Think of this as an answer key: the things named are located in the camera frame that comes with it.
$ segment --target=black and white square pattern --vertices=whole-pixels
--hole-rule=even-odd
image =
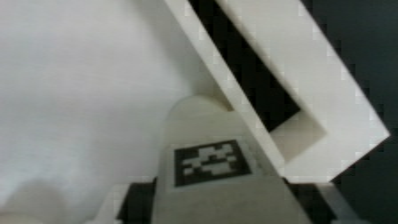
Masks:
[[[250,174],[236,140],[174,151],[176,187]]]

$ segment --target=black gap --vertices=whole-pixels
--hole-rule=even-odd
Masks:
[[[336,214],[313,184],[288,184],[313,224],[330,224]]]
[[[300,111],[213,0],[190,0],[202,26],[268,131]]]
[[[115,219],[123,224],[149,224],[153,215],[156,180],[153,183],[133,183]]]

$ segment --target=dark background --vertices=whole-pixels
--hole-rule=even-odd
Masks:
[[[398,0],[304,0],[304,4],[393,135],[334,183],[361,217],[373,224],[396,224]]]

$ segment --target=white wall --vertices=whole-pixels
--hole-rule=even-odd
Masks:
[[[0,211],[82,223],[156,175],[163,119],[213,79],[160,0],[0,1]]]

